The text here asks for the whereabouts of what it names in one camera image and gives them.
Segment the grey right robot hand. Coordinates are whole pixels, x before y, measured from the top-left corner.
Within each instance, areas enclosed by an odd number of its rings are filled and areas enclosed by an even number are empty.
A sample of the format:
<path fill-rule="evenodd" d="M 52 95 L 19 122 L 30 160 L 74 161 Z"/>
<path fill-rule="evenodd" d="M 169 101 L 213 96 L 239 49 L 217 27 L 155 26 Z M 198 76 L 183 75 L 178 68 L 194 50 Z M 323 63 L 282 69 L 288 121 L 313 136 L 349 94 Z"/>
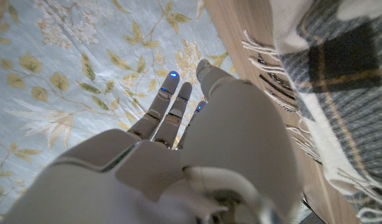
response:
<path fill-rule="evenodd" d="M 290 223 L 301 178 L 281 115 L 255 85 L 202 60 L 200 102 L 170 72 L 147 113 L 67 150 L 4 223 Z"/>

